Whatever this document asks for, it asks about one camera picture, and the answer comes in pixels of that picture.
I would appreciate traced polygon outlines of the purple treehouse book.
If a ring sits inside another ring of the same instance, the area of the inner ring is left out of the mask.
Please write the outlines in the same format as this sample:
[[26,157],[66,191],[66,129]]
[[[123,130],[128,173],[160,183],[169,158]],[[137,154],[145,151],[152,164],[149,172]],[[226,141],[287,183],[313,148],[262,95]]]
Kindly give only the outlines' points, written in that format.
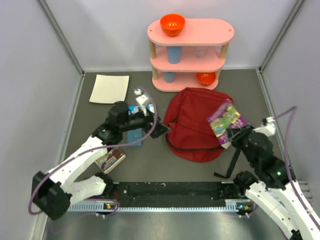
[[231,145],[231,136],[228,136],[227,129],[241,129],[248,125],[230,99],[226,99],[207,121],[224,149]]

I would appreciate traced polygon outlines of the red student backpack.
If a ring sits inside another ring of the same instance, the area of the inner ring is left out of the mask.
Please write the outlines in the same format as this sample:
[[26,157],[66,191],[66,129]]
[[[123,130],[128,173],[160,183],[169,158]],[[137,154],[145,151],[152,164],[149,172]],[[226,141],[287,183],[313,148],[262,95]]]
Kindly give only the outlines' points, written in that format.
[[170,128],[165,140],[172,153],[201,164],[218,158],[224,148],[211,129],[208,118],[226,100],[234,102],[226,93],[194,87],[187,87],[174,96],[163,120],[163,124]]

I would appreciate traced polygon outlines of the blue illustrated children's book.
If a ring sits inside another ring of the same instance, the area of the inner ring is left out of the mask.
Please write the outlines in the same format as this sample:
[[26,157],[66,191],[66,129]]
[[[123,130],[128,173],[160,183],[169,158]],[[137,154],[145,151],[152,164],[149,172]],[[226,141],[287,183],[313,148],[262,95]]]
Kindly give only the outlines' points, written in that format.
[[[129,113],[130,113],[130,114],[135,114],[135,113],[139,112],[139,110],[140,110],[137,105],[131,105],[131,106],[128,107],[128,109],[129,109]],[[147,106],[147,109],[148,109],[150,112],[152,112],[152,113],[155,112],[155,109],[154,109],[154,105],[153,105],[153,104],[149,104],[149,105]]]

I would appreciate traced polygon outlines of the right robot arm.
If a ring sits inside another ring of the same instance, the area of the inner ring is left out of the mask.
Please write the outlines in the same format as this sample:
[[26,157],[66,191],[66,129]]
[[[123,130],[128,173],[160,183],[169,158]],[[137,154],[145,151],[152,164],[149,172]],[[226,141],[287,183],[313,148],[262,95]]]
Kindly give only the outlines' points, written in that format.
[[233,192],[252,200],[281,229],[289,240],[318,240],[320,218],[306,199],[288,164],[274,155],[270,136],[272,123],[253,128],[229,128],[231,145],[243,152],[254,173],[236,175]]

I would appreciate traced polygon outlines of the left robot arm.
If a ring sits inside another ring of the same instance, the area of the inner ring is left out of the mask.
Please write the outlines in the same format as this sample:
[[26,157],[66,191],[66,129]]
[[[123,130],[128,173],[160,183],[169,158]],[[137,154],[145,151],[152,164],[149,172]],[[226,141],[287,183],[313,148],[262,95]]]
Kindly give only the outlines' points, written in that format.
[[109,198],[114,191],[112,180],[105,174],[77,182],[98,158],[109,149],[121,146],[123,134],[142,129],[145,137],[158,138],[168,133],[169,127],[161,123],[154,110],[147,103],[138,104],[138,111],[130,113],[124,101],[114,103],[106,120],[97,127],[81,147],[66,160],[46,173],[38,171],[32,178],[29,204],[35,204],[41,213],[51,220],[60,219],[70,208],[93,196]]

